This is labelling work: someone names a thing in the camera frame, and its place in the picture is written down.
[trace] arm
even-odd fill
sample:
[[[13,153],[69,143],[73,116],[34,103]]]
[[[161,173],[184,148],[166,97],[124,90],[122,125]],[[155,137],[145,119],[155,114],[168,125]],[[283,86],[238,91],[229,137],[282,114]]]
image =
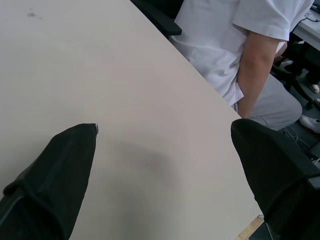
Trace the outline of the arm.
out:
[[[237,74],[244,97],[238,101],[238,114],[249,117],[264,87],[275,59],[280,40],[249,32]]]

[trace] table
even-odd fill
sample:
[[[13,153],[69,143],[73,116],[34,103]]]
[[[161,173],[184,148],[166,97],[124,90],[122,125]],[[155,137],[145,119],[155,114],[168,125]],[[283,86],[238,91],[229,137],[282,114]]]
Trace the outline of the table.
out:
[[[313,10],[311,12],[313,16],[309,16],[310,19],[320,20],[319,13]],[[299,23],[293,33],[320,51],[320,22],[312,22],[306,19]]]
[[[98,123],[72,240],[232,240],[260,213],[239,116],[129,0],[0,2],[0,188]]]

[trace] white sneaker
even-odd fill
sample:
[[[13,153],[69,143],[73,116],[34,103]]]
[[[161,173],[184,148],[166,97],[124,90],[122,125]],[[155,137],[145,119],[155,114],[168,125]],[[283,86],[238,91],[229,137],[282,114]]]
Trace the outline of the white sneaker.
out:
[[[301,115],[299,121],[310,132],[320,135],[320,120]]]
[[[308,83],[308,86],[311,89],[311,91],[314,92],[315,94],[318,94],[320,92],[320,89],[319,89],[318,85]]]

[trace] chair armrest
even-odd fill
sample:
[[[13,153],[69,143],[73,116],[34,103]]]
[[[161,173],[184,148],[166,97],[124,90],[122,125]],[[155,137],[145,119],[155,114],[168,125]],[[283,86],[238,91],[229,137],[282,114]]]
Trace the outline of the chair armrest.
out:
[[[133,4],[153,23],[153,25],[167,38],[181,35],[182,29],[175,21],[165,15],[158,8],[143,0],[131,0]]]

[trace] gray pants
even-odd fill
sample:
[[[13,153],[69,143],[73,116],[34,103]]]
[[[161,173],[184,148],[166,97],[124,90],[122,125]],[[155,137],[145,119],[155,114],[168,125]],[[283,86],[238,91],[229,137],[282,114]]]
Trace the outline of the gray pants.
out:
[[[278,131],[296,122],[301,115],[298,100],[269,74],[249,119]]]

